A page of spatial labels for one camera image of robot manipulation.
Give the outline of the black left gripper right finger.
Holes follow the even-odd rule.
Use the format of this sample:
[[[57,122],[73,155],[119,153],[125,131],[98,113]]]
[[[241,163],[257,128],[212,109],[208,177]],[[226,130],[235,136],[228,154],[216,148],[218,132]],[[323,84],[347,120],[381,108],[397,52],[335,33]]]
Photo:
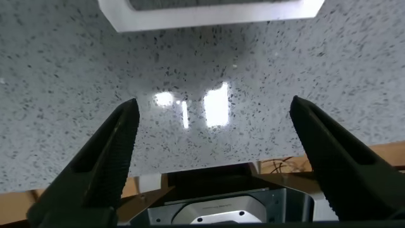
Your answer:
[[[404,219],[404,174],[314,103],[294,96],[290,117],[339,220]]]

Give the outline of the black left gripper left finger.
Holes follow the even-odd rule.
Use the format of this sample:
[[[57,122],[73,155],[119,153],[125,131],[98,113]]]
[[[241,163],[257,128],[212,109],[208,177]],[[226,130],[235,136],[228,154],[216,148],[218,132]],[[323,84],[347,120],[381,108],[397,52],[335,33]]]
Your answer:
[[[120,104],[28,210],[31,227],[116,227],[139,126],[136,99]]]

